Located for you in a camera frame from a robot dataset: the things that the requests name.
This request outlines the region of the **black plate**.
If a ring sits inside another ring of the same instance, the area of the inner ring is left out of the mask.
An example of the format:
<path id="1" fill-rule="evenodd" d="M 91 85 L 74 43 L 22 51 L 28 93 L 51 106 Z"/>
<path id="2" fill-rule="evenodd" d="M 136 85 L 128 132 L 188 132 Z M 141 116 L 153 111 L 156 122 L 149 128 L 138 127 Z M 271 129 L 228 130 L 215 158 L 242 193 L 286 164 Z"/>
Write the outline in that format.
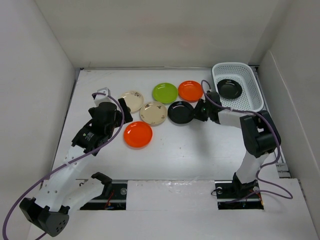
<path id="1" fill-rule="evenodd" d="M 194 119 L 194 107 L 186 101 L 175 101 L 168 107 L 167 116 L 176 124 L 187 124 Z"/>

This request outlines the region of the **beige plate with red stamps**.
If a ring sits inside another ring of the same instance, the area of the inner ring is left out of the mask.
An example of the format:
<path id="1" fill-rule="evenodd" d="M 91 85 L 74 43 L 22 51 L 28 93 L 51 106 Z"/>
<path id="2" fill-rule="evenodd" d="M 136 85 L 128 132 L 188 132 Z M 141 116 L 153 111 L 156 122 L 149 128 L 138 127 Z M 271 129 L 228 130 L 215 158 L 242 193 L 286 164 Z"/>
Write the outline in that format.
<path id="1" fill-rule="evenodd" d="M 141 119 L 149 125 L 159 125 L 165 121 L 168 112 L 166 106 L 158 101 L 150 101 L 140 109 Z"/>

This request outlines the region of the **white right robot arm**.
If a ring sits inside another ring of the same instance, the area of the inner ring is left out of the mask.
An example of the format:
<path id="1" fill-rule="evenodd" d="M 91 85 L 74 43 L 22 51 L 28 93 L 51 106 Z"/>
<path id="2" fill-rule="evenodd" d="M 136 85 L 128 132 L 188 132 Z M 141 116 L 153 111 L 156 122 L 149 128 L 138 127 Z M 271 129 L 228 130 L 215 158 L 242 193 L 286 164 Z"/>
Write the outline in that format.
<path id="1" fill-rule="evenodd" d="M 259 173 L 267 166 L 265 159 L 280 149 L 281 137 L 270 113 L 244 111 L 220 105 L 220 96 L 215 91 L 207 91 L 205 99 L 199 99 L 194 110 L 195 119 L 205 122 L 211 120 L 219 125 L 241 129 L 246 149 L 239 169 L 233 174 L 227 194 L 235 202 L 258 194 Z"/>

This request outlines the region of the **orange plate near left arm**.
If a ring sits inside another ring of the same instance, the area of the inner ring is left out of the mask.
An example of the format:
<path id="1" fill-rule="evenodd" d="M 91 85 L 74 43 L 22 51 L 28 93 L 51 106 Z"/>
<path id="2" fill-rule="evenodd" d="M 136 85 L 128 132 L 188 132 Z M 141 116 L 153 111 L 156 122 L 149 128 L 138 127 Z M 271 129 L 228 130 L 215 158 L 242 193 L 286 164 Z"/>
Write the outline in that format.
<path id="1" fill-rule="evenodd" d="M 147 123 L 135 121 L 125 128 L 123 138 L 132 148 L 144 148 L 151 142 L 153 130 Z"/>

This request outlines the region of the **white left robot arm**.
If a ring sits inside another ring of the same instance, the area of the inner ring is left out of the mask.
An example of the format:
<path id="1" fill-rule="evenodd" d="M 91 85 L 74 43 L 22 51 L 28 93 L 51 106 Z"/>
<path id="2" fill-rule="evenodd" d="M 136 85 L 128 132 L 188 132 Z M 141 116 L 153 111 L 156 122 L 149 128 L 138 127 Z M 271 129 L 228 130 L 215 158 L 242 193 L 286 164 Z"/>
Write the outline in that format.
<path id="1" fill-rule="evenodd" d="M 66 227 L 70 215 L 90 200 L 107 198 L 112 193 L 112 179 L 96 172 L 80 188 L 71 190 L 90 160 L 109 144 L 126 123 L 133 121 L 125 100 L 101 102 L 88 110 L 91 119 L 78 131 L 65 156 L 63 165 L 42 180 L 36 196 L 25 197 L 19 208 L 34 226 L 56 237 Z"/>

